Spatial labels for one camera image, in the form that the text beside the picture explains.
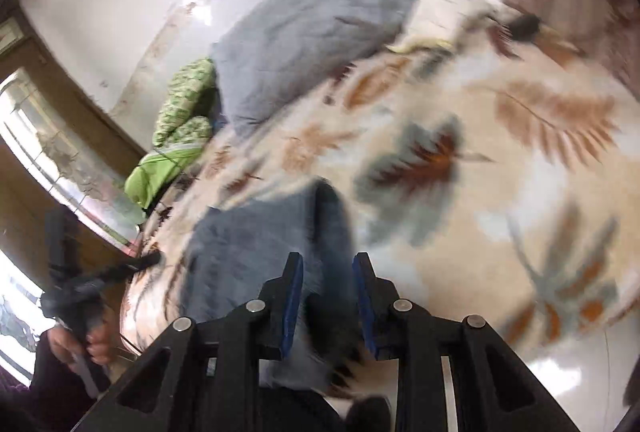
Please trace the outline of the person left hand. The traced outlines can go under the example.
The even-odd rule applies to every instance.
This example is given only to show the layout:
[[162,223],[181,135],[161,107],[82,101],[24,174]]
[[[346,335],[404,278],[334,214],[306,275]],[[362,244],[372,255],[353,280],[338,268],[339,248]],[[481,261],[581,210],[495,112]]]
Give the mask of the person left hand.
[[115,313],[110,308],[104,310],[100,321],[81,341],[62,325],[56,325],[47,331],[51,352],[73,372],[78,372],[77,360],[85,354],[96,365],[110,365],[115,357],[116,338],[117,323]]

